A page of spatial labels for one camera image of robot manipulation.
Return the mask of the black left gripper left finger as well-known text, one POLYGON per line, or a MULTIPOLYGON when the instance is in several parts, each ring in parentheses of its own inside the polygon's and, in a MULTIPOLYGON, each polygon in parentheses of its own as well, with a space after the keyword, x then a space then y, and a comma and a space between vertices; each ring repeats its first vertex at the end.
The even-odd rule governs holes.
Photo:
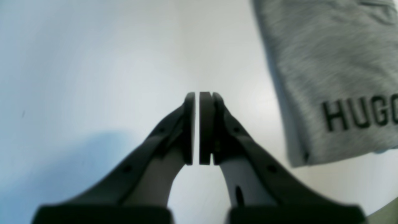
POLYGON ((195 93, 164 117, 133 152, 97 184, 40 207, 34 224, 173 224, 167 204, 173 181, 193 163, 195 93))

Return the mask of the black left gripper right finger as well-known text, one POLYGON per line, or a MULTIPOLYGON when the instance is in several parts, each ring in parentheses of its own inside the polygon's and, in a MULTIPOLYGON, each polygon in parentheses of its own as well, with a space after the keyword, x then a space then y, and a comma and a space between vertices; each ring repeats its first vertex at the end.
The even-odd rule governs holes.
POLYGON ((219 166, 231 203, 227 224, 366 224, 357 205, 321 196, 249 135, 218 93, 199 94, 199 163, 219 166))

